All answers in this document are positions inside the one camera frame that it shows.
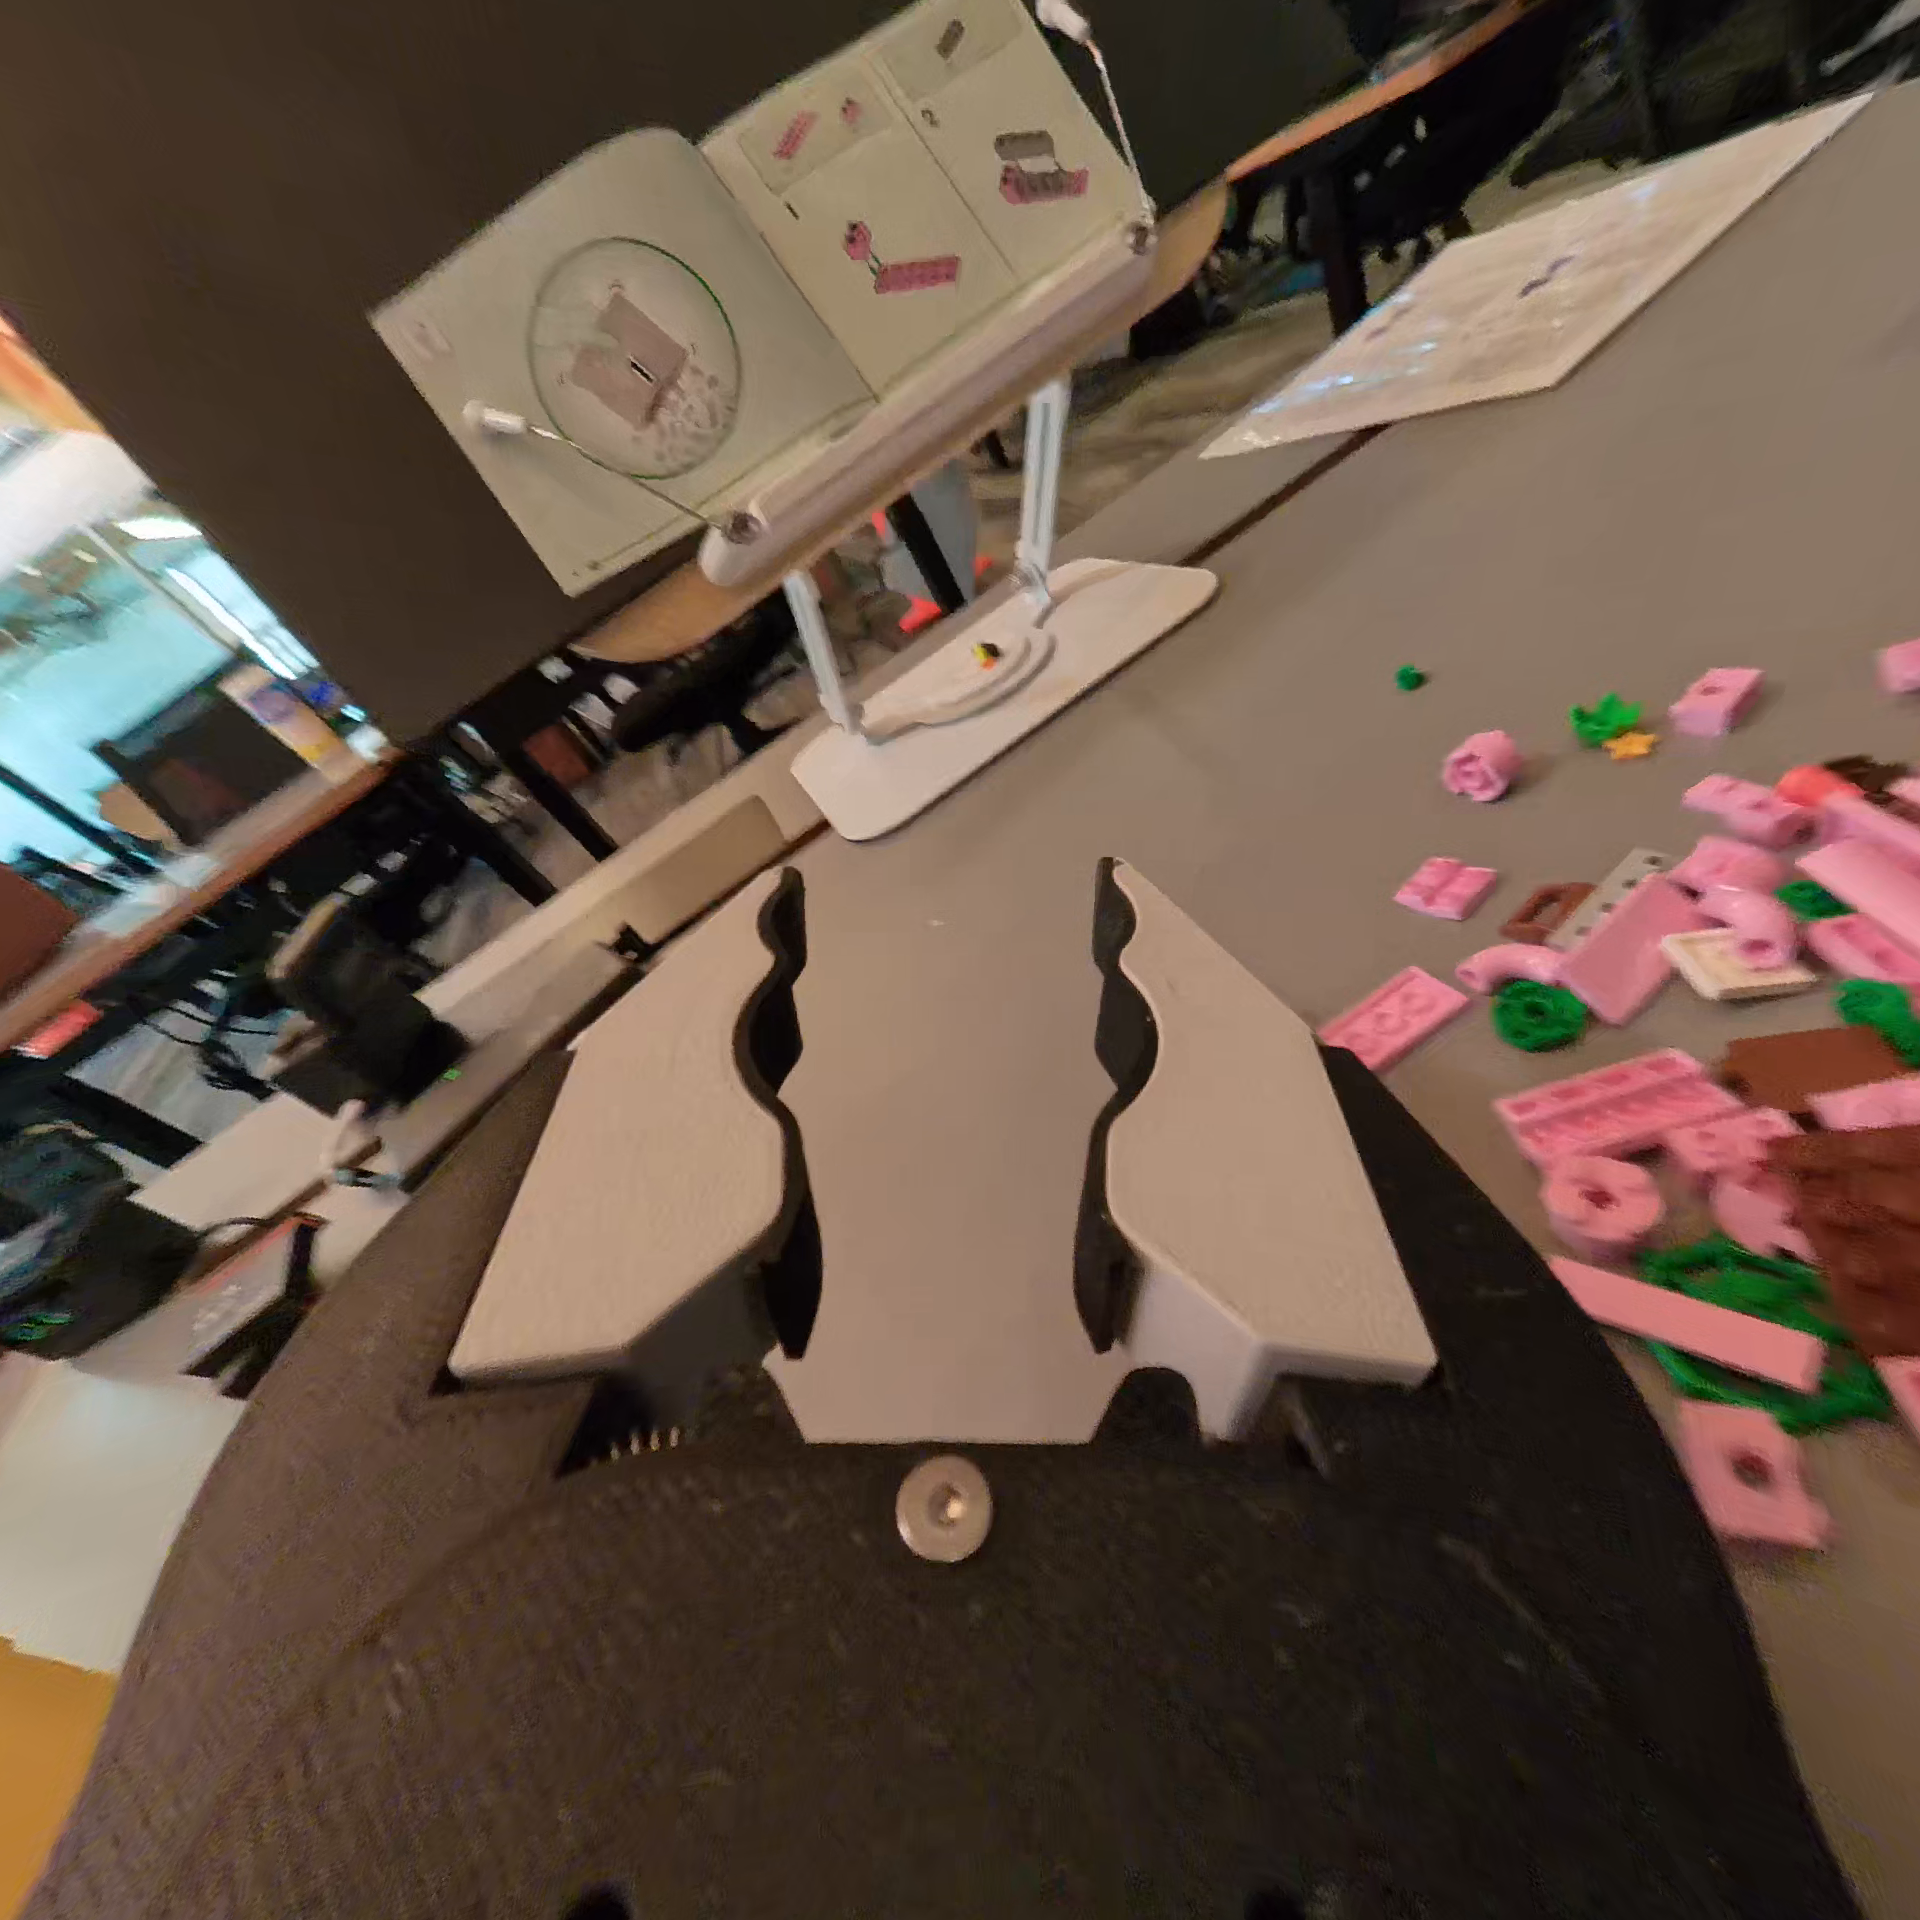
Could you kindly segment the pile of pink toy bricks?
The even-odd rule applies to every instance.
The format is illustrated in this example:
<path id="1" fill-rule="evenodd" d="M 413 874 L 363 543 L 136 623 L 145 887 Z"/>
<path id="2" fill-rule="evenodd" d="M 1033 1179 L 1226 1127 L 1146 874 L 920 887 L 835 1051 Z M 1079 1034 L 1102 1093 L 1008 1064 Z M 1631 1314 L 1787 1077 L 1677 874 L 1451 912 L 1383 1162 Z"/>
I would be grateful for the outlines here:
<path id="1" fill-rule="evenodd" d="M 1399 968 L 1457 985 L 1471 951 L 1500 944 L 1500 917 L 1538 880 L 1609 880 L 1622 852 L 1697 852 L 1730 833 L 1683 789 L 1704 779 L 1774 787 L 1790 762 L 1915 762 L 1915 688 L 1886 688 L 1886 648 L 1915 646 L 1915 613 L 1877 623 L 1548 623 L 1491 629 L 1488 613 L 1442 623 L 1314 623 L 1310 629 L 1310 744 L 1331 801 L 1310 801 L 1310 1014 L 1355 1014 Z M 1471 735 L 1512 735 L 1523 779 L 1512 801 L 1471 807 L 1442 789 L 1442 756 Z M 1813 985 L 1763 998 L 1704 998 L 1683 968 L 1656 994 L 1587 1039 L 1523 1051 L 1491 1039 L 1488 994 L 1457 985 L 1390 1083 L 1468 1162 L 1516 1203 L 1523 1236 L 1548 1236 L 1538 1174 L 1512 1144 L 1491 1096 L 1533 1096 L 1637 1051 L 1688 1051 L 1697 1083 L 1729 1083 L 1729 1064 L 1790 1034 L 1848 1034 L 1835 968 L 1799 959 Z"/>

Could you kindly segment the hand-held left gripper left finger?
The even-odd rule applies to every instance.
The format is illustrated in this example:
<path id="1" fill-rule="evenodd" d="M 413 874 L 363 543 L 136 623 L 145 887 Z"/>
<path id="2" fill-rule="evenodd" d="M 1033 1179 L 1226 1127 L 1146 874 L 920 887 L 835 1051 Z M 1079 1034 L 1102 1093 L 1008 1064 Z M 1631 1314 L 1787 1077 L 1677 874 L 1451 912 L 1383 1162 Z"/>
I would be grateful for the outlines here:
<path id="1" fill-rule="evenodd" d="M 707 1382 L 808 1363 L 819 1216 L 796 1116 L 808 880 L 753 874 L 575 1048 L 446 1341 L 453 1382 Z"/>

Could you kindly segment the black partition panel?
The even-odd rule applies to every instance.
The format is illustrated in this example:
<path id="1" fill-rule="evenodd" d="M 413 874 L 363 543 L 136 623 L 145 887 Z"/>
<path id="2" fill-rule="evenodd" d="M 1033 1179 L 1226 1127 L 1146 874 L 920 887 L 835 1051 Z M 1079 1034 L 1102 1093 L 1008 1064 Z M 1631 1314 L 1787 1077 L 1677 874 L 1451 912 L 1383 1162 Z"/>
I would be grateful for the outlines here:
<path id="1" fill-rule="evenodd" d="M 707 138 L 889 8 L 10 8 L 10 319 L 403 744 L 569 601 L 376 334 L 376 303 L 606 138 Z"/>

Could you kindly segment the brick instruction booklet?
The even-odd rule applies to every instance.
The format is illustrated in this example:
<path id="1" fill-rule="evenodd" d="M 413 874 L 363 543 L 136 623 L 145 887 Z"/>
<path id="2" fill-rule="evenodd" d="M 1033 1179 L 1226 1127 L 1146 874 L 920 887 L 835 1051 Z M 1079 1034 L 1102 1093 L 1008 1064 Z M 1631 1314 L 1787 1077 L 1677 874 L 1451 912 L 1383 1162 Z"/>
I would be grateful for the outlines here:
<path id="1" fill-rule="evenodd" d="M 546 575 L 753 586 L 1106 328 L 1152 202 L 1013 0 L 905 8 L 700 141 L 635 128 L 376 303 Z"/>

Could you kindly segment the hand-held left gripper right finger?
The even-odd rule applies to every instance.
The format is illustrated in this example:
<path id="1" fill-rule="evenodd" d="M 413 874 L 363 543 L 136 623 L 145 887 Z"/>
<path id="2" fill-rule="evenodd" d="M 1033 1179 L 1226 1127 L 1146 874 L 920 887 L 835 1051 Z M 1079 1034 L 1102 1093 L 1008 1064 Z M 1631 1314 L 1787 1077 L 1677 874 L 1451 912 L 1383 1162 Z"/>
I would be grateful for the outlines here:
<path id="1" fill-rule="evenodd" d="M 1201 1444 L 1245 1444 L 1288 1382 L 1416 1391 L 1431 1336 L 1325 1039 L 1127 860 L 1102 860 L 1092 965 L 1092 1352 L 1178 1376 Z"/>

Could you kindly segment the printed paper sheet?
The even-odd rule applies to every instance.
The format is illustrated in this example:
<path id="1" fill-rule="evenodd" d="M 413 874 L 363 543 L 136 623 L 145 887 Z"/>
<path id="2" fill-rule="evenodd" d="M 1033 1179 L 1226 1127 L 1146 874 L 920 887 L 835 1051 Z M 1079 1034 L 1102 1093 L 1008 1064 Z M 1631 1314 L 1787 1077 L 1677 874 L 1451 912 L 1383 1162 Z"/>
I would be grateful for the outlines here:
<path id="1" fill-rule="evenodd" d="M 1835 141 L 1867 98 L 1854 90 L 1442 245 L 1276 393 L 1245 401 L 1201 465 L 1561 391 Z"/>

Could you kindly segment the white book stand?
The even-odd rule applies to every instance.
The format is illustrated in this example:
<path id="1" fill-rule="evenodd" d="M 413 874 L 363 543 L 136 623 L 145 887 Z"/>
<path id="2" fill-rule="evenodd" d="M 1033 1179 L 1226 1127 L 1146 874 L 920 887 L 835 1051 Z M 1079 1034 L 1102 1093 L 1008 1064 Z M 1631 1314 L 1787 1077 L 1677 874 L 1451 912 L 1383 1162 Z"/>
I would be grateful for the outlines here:
<path id="1" fill-rule="evenodd" d="M 1146 179 L 1085 8 L 1033 8 L 1033 14 L 1051 60 L 1067 70 L 1079 98 L 1102 114 L 1102 128 Z M 1106 328 L 1085 328 L 1079 340 L 1061 340 L 1033 381 L 987 393 L 943 456 L 879 471 L 879 490 L 869 511 L 913 500 L 930 471 L 943 471 L 1008 401 L 1026 401 L 1026 522 L 1013 522 L 1008 601 L 974 613 L 905 681 L 889 681 L 879 698 L 850 698 L 835 676 L 835 646 L 819 629 L 812 552 L 833 552 L 869 511 L 844 518 L 833 536 L 776 552 L 768 575 L 753 586 L 700 575 L 727 601 L 765 601 L 768 586 L 788 586 L 788 606 L 833 714 L 833 735 L 796 744 L 795 779 L 844 846 L 905 831 L 913 814 L 974 787 L 987 762 L 1001 762 L 1013 743 L 1051 728 L 1085 688 L 1102 688 L 1106 676 L 1120 676 L 1127 654 L 1146 654 L 1158 636 L 1174 636 L 1186 613 L 1212 606 L 1215 586 L 1201 569 L 1051 557 L 1067 372 L 1127 319 L 1146 319 L 1212 257 L 1212 235 L 1215 214 L 1165 221 L 1152 202 L 1152 276 L 1136 281 L 1136 300 Z"/>

